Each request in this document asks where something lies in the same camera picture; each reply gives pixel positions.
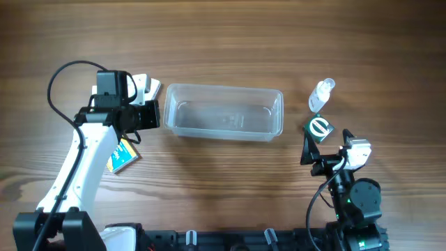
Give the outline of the blue yellow cough drops bag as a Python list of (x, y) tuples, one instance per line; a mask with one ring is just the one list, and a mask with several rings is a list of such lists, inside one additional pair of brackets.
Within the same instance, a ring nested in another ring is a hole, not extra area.
[(116, 174), (138, 159), (140, 159), (140, 155), (134, 146), (122, 139), (108, 159), (106, 167), (111, 173)]

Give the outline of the clear plastic container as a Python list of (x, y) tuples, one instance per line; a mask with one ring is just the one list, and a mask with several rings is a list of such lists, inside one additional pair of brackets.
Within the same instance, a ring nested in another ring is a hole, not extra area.
[(170, 84), (164, 126), (182, 137), (269, 142), (284, 127), (284, 97), (276, 89)]

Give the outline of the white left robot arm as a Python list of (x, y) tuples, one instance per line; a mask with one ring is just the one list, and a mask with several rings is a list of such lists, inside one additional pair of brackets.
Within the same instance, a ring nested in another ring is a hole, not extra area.
[(90, 211), (103, 171), (127, 134), (160, 125), (160, 81), (146, 74), (100, 70), (89, 104), (75, 115), (68, 155), (52, 188), (33, 213), (13, 225), (18, 250), (144, 250), (139, 223), (98, 231)]

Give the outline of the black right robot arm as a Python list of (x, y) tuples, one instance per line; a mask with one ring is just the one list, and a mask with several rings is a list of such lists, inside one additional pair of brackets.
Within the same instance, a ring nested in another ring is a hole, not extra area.
[[(354, 178), (366, 165), (371, 144), (366, 139), (343, 130), (344, 144), (336, 154), (320, 153), (308, 130), (304, 131), (301, 165), (311, 165), (312, 176), (324, 176), (312, 197), (305, 216), (305, 231), (312, 250), (388, 250), (386, 229), (376, 224), (382, 216), (381, 188), (370, 178)], [(310, 227), (313, 205), (322, 191), (328, 189), (337, 220), (326, 224), (320, 237)]]

